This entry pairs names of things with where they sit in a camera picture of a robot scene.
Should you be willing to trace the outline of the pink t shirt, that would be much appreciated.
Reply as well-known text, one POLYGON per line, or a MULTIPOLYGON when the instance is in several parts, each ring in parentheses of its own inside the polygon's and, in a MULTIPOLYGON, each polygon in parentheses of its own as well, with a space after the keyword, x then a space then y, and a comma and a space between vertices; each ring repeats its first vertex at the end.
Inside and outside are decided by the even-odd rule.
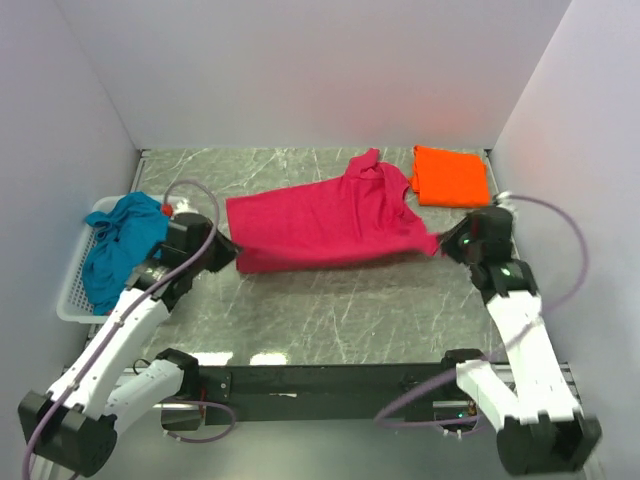
POLYGON ((435 234, 407 205, 409 184, 377 149, 352 158, 343 175, 229 198, 232 240, 243 274, 339 267, 383 256, 438 251, 435 234))

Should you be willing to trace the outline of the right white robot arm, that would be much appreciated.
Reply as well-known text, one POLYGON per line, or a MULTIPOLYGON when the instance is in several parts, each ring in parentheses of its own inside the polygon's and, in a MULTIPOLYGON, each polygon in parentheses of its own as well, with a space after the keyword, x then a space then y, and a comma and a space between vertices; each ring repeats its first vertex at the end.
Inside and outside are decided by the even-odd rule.
POLYGON ((568 386, 542 317, 530 266, 513 255, 513 214, 497 205, 473 210, 440 235, 443 253, 469 268, 503 341, 515 386, 488 359, 439 374, 444 395, 475 402, 496 432, 499 458, 512 476, 577 472, 602 437, 568 386))

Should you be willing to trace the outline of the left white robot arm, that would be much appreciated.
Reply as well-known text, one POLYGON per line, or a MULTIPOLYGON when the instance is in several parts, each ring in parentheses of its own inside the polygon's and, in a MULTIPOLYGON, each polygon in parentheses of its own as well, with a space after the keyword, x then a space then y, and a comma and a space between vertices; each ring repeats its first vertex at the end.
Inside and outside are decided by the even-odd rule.
POLYGON ((172 397, 203 401, 197 359, 175 349, 158 354, 122 390, 115 385, 194 279, 222 270, 240 251, 201 214, 181 213, 169 221, 165 240, 131 271, 112 313, 78 359, 45 393, 30 391, 19 403, 23 478, 29 478, 35 455, 74 476, 90 477, 109 459, 119 436, 154 405, 172 397))

